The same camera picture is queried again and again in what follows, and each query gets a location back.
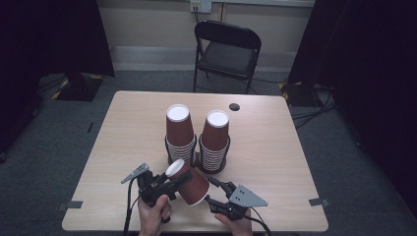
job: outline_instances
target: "wall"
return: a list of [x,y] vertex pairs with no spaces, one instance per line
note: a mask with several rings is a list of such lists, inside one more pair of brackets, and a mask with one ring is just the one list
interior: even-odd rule
[[[111,46],[194,48],[194,14],[188,1],[97,0]],[[296,52],[310,7],[212,3],[202,20],[223,19],[260,35],[263,52]]]

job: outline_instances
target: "chair seat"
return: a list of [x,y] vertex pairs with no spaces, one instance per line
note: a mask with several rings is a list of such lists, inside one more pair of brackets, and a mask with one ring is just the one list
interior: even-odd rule
[[255,61],[255,50],[210,42],[199,62],[199,69],[247,80]]

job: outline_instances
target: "finger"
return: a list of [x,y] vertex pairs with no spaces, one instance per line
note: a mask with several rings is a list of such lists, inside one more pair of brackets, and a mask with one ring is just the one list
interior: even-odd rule
[[221,213],[217,213],[214,215],[214,218],[218,219],[218,221],[220,221],[222,224],[229,226],[230,224],[230,220],[229,218],[227,218],[226,215],[221,214]]
[[171,215],[171,212],[172,212],[172,205],[168,203],[162,209],[162,211],[160,212],[160,215],[162,216],[162,218],[168,218]]
[[169,200],[168,196],[162,195],[157,199],[154,207],[158,210],[163,210],[165,206],[169,205],[168,200]]

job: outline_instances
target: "small black object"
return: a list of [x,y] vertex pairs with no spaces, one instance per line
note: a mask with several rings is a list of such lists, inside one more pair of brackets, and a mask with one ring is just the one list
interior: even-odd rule
[[91,122],[91,124],[89,124],[89,130],[87,131],[87,133],[91,132],[92,124],[93,124],[92,122]]
[[229,109],[232,110],[232,111],[238,111],[240,109],[240,105],[237,104],[237,103],[231,103],[229,105]]

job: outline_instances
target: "black chair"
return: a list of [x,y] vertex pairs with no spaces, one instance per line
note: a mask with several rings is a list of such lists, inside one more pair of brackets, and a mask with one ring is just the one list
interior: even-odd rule
[[215,21],[197,23],[194,29],[197,40],[196,66],[193,92],[196,91],[198,71],[248,81],[246,93],[261,51],[261,39],[250,29]]

